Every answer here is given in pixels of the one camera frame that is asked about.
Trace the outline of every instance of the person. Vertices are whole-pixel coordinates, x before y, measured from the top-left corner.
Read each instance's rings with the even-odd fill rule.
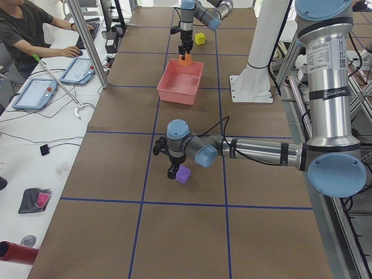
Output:
[[[77,31],[74,23],[57,19],[29,0],[0,0],[0,39],[15,61],[22,76],[28,78],[38,62],[33,54],[46,57],[76,57],[80,50],[76,46],[64,49],[49,48],[45,43],[43,23],[65,30]]]

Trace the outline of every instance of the pink basket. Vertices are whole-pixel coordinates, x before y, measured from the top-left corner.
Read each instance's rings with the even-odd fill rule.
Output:
[[[170,59],[158,85],[160,100],[193,105],[202,78],[204,63],[192,62],[181,66]]]

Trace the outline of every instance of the power adapter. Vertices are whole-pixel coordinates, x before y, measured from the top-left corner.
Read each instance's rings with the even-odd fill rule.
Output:
[[[40,152],[41,152],[41,156],[45,156],[46,154],[49,154],[49,146],[47,144],[41,145]]]

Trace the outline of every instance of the man's hand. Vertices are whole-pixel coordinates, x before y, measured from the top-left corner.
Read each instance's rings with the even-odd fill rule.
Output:
[[[69,46],[65,49],[60,50],[60,55],[64,57],[78,57],[80,53],[80,50],[76,46]]]
[[[90,24],[88,24],[88,23],[87,23],[87,28],[88,28],[89,31],[90,31],[90,30],[93,30],[93,26],[90,25]],[[74,31],[78,32],[78,31],[77,31],[76,24],[72,25],[72,29],[73,29]]]

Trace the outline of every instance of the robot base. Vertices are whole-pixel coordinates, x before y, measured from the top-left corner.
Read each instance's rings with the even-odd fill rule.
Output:
[[[242,85],[242,77],[245,70],[240,76],[230,76],[231,98],[233,102],[246,103],[272,103],[273,97],[270,92],[270,81],[267,75],[263,79],[251,78],[249,83],[251,86],[245,87]]]

